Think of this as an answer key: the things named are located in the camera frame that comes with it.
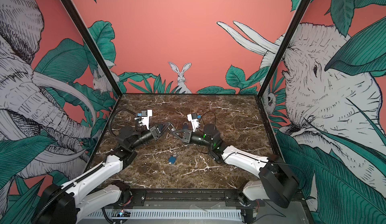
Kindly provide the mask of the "blue padlock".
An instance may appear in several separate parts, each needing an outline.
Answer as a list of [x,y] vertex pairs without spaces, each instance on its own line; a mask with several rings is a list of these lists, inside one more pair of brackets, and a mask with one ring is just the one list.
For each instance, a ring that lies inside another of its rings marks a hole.
[[171,157],[169,158],[168,162],[169,162],[169,164],[174,165],[175,162],[176,162],[176,160],[177,160],[177,158],[176,158],[175,156],[171,156]]

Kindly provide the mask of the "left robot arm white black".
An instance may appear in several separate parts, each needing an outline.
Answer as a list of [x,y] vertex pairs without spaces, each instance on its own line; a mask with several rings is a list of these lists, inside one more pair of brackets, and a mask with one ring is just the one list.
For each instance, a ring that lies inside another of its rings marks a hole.
[[148,130],[136,131],[126,126],[115,137],[116,148],[99,165],[62,185],[48,186],[31,218],[33,224],[77,224],[89,214],[109,204],[131,201],[130,187],[115,181],[103,190],[94,192],[100,184],[129,166],[137,156],[139,148],[164,133],[175,131],[170,122],[156,124]]

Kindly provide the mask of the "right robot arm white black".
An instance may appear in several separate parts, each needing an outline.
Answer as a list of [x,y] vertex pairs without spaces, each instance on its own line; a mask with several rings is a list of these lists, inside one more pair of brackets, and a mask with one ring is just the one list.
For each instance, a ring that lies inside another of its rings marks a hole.
[[299,179],[278,155],[258,156],[228,145],[214,124],[205,125],[202,132],[172,129],[171,133],[183,143],[207,147],[208,155],[217,163],[238,167],[258,177],[258,181],[243,185],[240,199],[269,199],[287,208],[298,191]]

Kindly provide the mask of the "small green circuit board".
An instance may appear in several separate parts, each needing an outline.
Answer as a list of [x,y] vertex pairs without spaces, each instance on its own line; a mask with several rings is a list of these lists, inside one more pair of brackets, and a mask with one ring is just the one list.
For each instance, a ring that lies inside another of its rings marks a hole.
[[131,213],[125,210],[120,210],[112,214],[112,217],[114,218],[123,218],[123,217],[129,218],[130,216],[131,216]]

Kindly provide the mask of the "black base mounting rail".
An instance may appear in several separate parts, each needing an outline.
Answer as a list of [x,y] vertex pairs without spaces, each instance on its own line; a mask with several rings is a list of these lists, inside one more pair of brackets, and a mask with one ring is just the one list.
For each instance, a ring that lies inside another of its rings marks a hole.
[[241,196],[237,189],[156,189],[156,188],[133,188],[131,189],[132,199],[126,208],[144,207],[151,201],[156,203],[178,204],[198,203],[225,203],[227,207],[251,208],[262,206],[265,202],[273,202],[282,208],[289,206],[289,200],[270,200],[267,197],[259,197],[251,201]]

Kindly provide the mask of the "left black frame post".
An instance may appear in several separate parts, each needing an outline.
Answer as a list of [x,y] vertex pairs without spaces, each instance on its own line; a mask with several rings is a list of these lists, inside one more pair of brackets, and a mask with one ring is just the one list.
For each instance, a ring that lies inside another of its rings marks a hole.
[[65,7],[67,13],[71,17],[73,23],[75,24],[76,28],[80,32],[83,40],[85,41],[87,47],[91,51],[92,56],[97,61],[98,65],[101,67],[103,73],[105,74],[106,78],[108,79],[109,83],[111,84],[113,90],[118,95],[118,97],[121,97],[123,93],[121,92],[118,84],[114,80],[110,69],[107,67],[106,62],[97,47],[94,39],[92,38],[88,28],[86,27],[84,20],[81,18],[78,10],[76,9],[75,5],[73,4],[72,0],[60,0],[63,6]]

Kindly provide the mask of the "black frame post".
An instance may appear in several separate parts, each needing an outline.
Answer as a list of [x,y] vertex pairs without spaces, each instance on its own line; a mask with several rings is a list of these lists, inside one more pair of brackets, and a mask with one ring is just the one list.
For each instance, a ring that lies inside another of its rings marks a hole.
[[282,57],[287,49],[287,47],[289,46],[289,43],[292,39],[292,37],[294,36],[296,30],[297,30],[297,27],[300,23],[300,21],[302,20],[303,16],[304,16],[304,13],[308,7],[308,5],[310,4],[311,0],[301,0],[297,9],[296,9],[296,12],[291,20],[291,23],[284,35],[284,38],[282,40],[282,43],[281,45],[279,46],[279,49],[278,49],[278,52],[275,54],[275,58],[269,68],[269,71],[267,73],[267,76],[263,82],[263,85],[257,95],[257,98],[258,99],[261,99],[263,97],[263,94],[265,92],[265,90],[267,89],[268,85],[269,85],[269,82],[272,78],[272,76],[274,75],[274,72],[275,70],[277,69],[279,63],[281,62],[282,60]]
[[118,95],[118,97],[121,97],[123,93],[121,92],[118,84],[114,80],[110,69],[107,67],[106,62],[97,47],[94,39],[92,38],[88,28],[86,27],[84,20],[81,18],[78,10],[76,9],[75,5],[73,4],[72,0],[60,0],[63,6],[65,7],[67,13],[71,17],[73,23],[75,24],[76,28],[80,32],[83,40],[85,41],[87,47],[91,51],[92,56],[97,61],[98,65],[101,67],[103,73],[105,74],[106,78],[108,79],[109,83],[111,84],[113,90]]

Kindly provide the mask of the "right black frame post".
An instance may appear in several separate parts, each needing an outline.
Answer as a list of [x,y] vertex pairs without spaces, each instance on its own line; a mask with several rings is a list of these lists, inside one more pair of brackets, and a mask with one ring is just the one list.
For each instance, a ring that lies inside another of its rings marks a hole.
[[297,9],[296,9],[296,12],[291,20],[291,23],[284,35],[284,38],[282,40],[282,43],[281,45],[279,46],[279,49],[278,49],[278,52],[275,54],[275,58],[269,68],[269,71],[267,73],[267,76],[263,82],[263,85],[257,95],[257,98],[258,99],[261,99],[263,97],[263,94],[265,92],[265,90],[267,89],[268,85],[269,85],[269,82],[272,78],[272,76],[274,75],[274,72],[275,70],[277,69],[279,63],[281,62],[282,60],[282,57],[287,49],[287,47],[289,46],[289,43],[292,39],[292,37],[294,36],[296,30],[297,30],[297,27],[300,23],[300,21],[302,20],[303,16],[304,16],[304,13],[308,7],[308,5],[310,4],[311,0],[301,0]]

